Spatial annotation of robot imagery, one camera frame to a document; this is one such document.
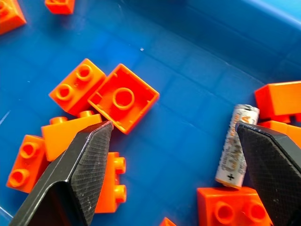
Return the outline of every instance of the battery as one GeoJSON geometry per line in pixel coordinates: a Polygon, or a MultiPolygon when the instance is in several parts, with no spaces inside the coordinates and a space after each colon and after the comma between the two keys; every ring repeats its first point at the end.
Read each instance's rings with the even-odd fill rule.
{"type": "Polygon", "coordinates": [[[246,174],[246,160],[235,125],[237,122],[257,124],[259,109],[251,105],[236,105],[227,132],[215,180],[225,186],[240,189],[246,174]]]}

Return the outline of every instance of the toy brick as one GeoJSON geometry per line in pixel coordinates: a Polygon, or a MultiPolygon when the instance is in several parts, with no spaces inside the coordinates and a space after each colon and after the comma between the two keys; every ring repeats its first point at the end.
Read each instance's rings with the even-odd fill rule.
{"type": "Polygon", "coordinates": [[[69,121],[66,117],[51,119],[50,125],[41,128],[45,139],[47,160],[54,161],[60,156],[79,131],[100,122],[102,122],[100,114],[93,115],[92,111],[81,112],[78,119],[69,121]]]}
{"type": "Polygon", "coordinates": [[[119,64],[88,102],[128,134],[158,100],[159,93],[119,64]]]}
{"type": "Polygon", "coordinates": [[[44,139],[25,135],[8,177],[7,187],[30,193],[48,164],[44,139]]]}
{"type": "Polygon", "coordinates": [[[64,111],[76,116],[90,107],[87,99],[104,82],[105,77],[97,66],[85,59],[49,96],[64,111]]]}
{"type": "Polygon", "coordinates": [[[176,226],[170,219],[164,218],[160,226],[176,226]]]}
{"type": "Polygon", "coordinates": [[[119,184],[119,175],[126,172],[126,160],[118,152],[109,152],[102,190],[95,213],[114,213],[127,200],[125,185],[119,184]]]}
{"type": "Polygon", "coordinates": [[[290,139],[301,148],[301,128],[293,125],[287,125],[278,121],[266,121],[259,123],[260,126],[270,128],[279,133],[283,133],[289,136],[290,139]]]}
{"type": "Polygon", "coordinates": [[[9,32],[26,23],[16,0],[0,0],[0,34],[9,32]]]}
{"type": "Polygon", "coordinates": [[[261,119],[271,119],[284,123],[290,116],[301,120],[301,81],[272,83],[255,91],[261,119]]]}
{"type": "Polygon", "coordinates": [[[198,188],[200,226],[270,226],[271,220],[254,189],[198,188]]]}
{"type": "Polygon", "coordinates": [[[45,5],[53,14],[72,14],[75,0],[45,0],[45,5]]]}

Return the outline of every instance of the silver battery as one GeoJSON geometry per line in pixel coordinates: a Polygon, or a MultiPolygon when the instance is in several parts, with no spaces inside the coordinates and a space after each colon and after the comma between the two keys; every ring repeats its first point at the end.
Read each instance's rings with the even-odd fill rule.
{"type": "Polygon", "coordinates": [[[239,137],[235,131],[237,122],[257,124],[259,109],[250,105],[236,105],[232,115],[222,157],[216,172],[215,180],[225,186],[241,188],[246,174],[246,160],[239,137]]]}

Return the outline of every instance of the plastic tub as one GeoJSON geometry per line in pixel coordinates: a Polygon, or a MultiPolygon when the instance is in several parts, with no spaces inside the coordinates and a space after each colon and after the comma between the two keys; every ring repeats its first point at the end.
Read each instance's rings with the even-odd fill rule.
{"type": "Polygon", "coordinates": [[[48,93],[86,57],[107,75],[123,63],[161,94],[128,136],[113,132],[127,202],[95,226],[198,225],[196,188],[219,186],[233,106],[301,79],[297,0],[77,0],[71,16],[19,3],[27,25],[0,36],[1,225],[26,198],[5,187],[24,135],[66,116],[48,93]]]}

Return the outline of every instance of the orange duplo brick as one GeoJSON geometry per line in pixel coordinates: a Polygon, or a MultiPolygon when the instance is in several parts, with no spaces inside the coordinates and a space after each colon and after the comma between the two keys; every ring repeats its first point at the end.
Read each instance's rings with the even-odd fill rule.
{"type": "Polygon", "coordinates": [[[160,226],[176,226],[170,219],[164,218],[160,226]]]}
{"type": "Polygon", "coordinates": [[[97,66],[85,59],[49,96],[64,111],[76,116],[90,107],[88,97],[99,88],[105,78],[105,74],[97,66]]]}
{"type": "Polygon", "coordinates": [[[270,128],[279,133],[283,133],[289,136],[289,138],[301,148],[301,128],[293,125],[287,125],[278,121],[266,121],[259,123],[260,126],[270,128]]]}
{"type": "Polygon", "coordinates": [[[16,0],[0,0],[0,34],[9,32],[26,23],[16,0]]]}
{"type": "Polygon", "coordinates": [[[284,123],[290,116],[301,121],[301,81],[272,83],[255,91],[261,119],[284,123]]]}
{"type": "Polygon", "coordinates": [[[119,184],[119,175],[126,172],[126,159],[118,152],[109,152],[102,190],[95,213],[114,213],[120,203],[127,200],[125,185],[119,184]]]}
{"type": "Polygon", "coordinates": [[[88,102],[128,134],[158,98],[156,90],[119,64],[88,102]]]}
{"type": "Polygon", "coordinates": [[[50,125],[42,127],[47,160],[53,161],[60,156],[79,131],[100,122],[102,122],[100,114],[93,115],[92,111],[81,112],[78,119],[70,121],[66,117],[51,119],[50,125]]]}
{"type": "Polygon", "coordinates": [[[45,0],[45,5],[53,14],[72,14],[75,0],[45,0]]]}
{"type": "Polygon", "coordinates": [[[198,188],[200,226],[270,226],[257,192],[249,187],[198,188]]]}
{"type": "Polygon", "coordinates": [[[7,187],[30,193],[48,164],[44,139],[25,135],[8,177],[7,187]]]}

